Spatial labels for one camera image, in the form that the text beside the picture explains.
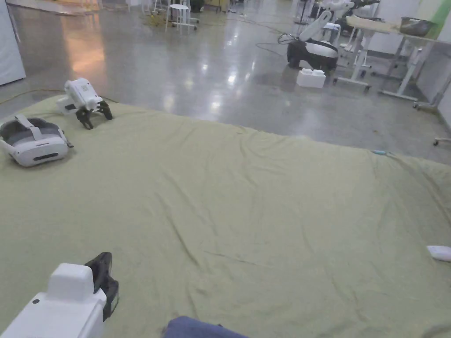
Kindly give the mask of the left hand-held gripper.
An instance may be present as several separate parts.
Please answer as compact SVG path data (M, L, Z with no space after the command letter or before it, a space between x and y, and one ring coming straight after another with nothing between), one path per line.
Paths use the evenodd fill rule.
M61 263L45 292L36 294L1 334L3 338L100 338L119 301L112 253L83 265Z

